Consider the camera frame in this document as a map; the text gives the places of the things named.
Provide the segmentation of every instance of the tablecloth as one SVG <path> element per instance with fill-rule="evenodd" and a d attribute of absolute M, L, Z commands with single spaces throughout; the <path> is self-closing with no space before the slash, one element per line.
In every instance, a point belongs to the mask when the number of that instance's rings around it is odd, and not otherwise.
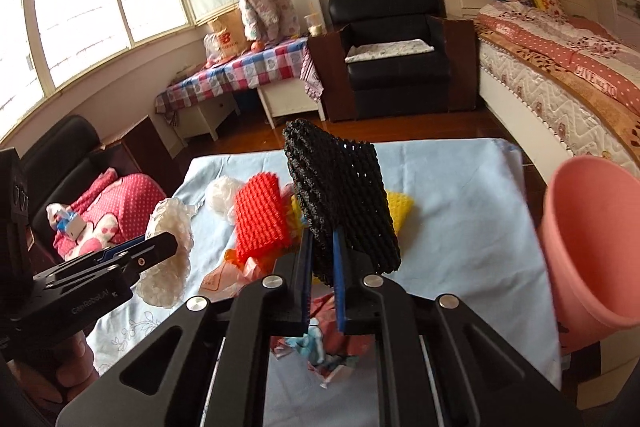
<path fill-rule="evenodd" d="M 156 113 L 191 107 L 225 92 L 255 89 L 280 80 L 300 78 L 314 102 L 322 83 L 306 47 L 306 38 L 286 41 L 260 53 L 248 53 L 190 76 L 156 96 Z"/>
<path fill-rule="evenodd" d="M 560 384 L 559 340 L 543 253 L 524 196 L 520 151 L 504 140 L 415 140 L 376 145 L 388 190 L 415 200 L 401 232 L 400 269 L 388 275 L 409 293 L 462 298 L 532 365 Z M 234 228 L 206 206 L 218 176 L 249 179 L 260 171 L 290 181 L 283 151 L 204 156 L 192 161 L 175 196 L 201 205 L 191 225 L 195 245 L 185 299 L 235 245 Z M 101 318 L 89 344 L 103 373 L 171 311 L 137 295 Z M 378 424 L 376 360 L 360 360 L 344 382 L 319 386 L 297 354 L 270 360 L 264 425 Z"/>

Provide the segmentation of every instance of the window sill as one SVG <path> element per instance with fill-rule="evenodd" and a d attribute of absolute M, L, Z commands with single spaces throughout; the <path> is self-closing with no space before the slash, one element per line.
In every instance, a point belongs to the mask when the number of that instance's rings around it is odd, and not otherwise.
<path fill-rule="evenodd" d="M 37 115 L 40 111 L 44 110 L 44 108 L 49 106 L 51 103 L 54 103 L 63 94 L 66 94 L 71 90 L 76 89 L 78 86 L 80 86 L 83 83 L 84 80 L 88 80 L 89 77 L 94 76 L 94 74 L 98 73 L 99 71 L 109 68 L 110 66 L 113 66 L 117 61 L 122 60 L 123 58 L 126 58 L 128 55 L 132 53 L 140 52 L 141 50 L 144 50 L 145 48 L 148 48 L 151 45 L 160 44 L 163 41 L 167 41 L 171 38 L 176 38 L 180 35 L 187 34 L 194 30 L 197 30 L 196 26 L 184 25 L 184 26 L 180 26 L 179 28 L 175 28 L 173 30 L 160 33 L 158 35 L 154 35 L 152 37 L 149 37 L 148 39 L 144 39 L 143 41 L 138 42 L 132 48 L 128 48 L 126 50 L 117 52 L 116 54 L 113 54 L 110 57 L 107 57 L 104 60 L 101 60 L 100 62 L 94 64 L 90 69 L 84 70 L 82 73 L 76 74 L 75 76 L 71 77 L 69 80 L 64 82 L 64 84 L 62 84 L 60 87 L 56 88 L 56 90 L 50 96 L 47 96 L 41 99 L 38 103 L 36 103 L 36 105 L 31 107 L 31 109 L 28 110 L 20 118 L 20 120 L 18 120 L 15 123 L 15 125 L 11 127 L 11 129 L 4 136 L 0 138 L 0 145 L 14 138 L 20 132 L 20 129 L 23 126 L 25 126 L 25 124 L 27 124 L 28 121 L 31 120 L 31 118 Z"/>

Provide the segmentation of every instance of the light blue tablecloth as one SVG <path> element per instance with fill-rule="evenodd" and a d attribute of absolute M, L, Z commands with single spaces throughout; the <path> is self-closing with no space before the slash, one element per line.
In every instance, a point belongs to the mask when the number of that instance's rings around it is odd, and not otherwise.
<path fill-rule="evenodd" d="M 377 144 L 385 188 L 415 208 L 399 234 L 402 265 L 389 277 L 414 295 L 460 296 L 556 386 L 559 341 L 542 251 L 524 197 L 520 152 L 504 140 L 416 140 Z M 201 204 L 220 175 L 241 180 L 272 171 L 290 181 L 282 151 L 205 156 L 191 163 L 177 197 Z M 233 227 L 201 206 L 188 298 L 235 244 Z M 103 317 L 90 336 L 101 372 L 170 314 L 137 296 Z M 374 354 L 351 377 L 319 386 L 296 354 L 272 359 L 265 425 L 369 426 L 378 423 Z"/>

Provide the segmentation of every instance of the silver screw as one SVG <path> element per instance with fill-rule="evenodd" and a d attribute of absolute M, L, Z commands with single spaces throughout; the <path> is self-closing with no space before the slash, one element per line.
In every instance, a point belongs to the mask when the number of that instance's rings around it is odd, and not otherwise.
<path fill-rule="evenodd" d="M 262 286 L 265 288 L 279 288 L 283 282 L 282 277 L 278 275 L 268 275 L 262 279 Z"/>
<path fill-rule="evenodd" d="M 451 294 L 443 295 L 442 297 L 440 297 L 438 302 L 440 303 L 440 306 L 447 310 L 454 310 L 460 304 L 460 300 L 455 295 Z"/>
<path fill-rule="evenodd" d="M 207 307 L 207 299 L 204 297 L 191 297 L 187 301 L 187 309 L 192 312 L 199 312 Z"/>
<path fill-rule="evenodd" d="M 370 273 L 369 275 L 365 276 L 362 282 L 364 282 L 364 285 L 368 286 L 369 288 L 380 288 L 380 286 L 383 285 L 385 280 L 382 279 L 380 275 Z"/>

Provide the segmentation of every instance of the framed picture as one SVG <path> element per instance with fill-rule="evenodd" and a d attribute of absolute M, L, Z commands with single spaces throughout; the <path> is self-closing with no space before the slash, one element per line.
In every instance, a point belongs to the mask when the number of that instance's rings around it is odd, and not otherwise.
<path fill-rule="evenodd" d="M 638 0 L 616 0 L 618 14 L 629 19 L 640 21 L 640 1 Z"/>

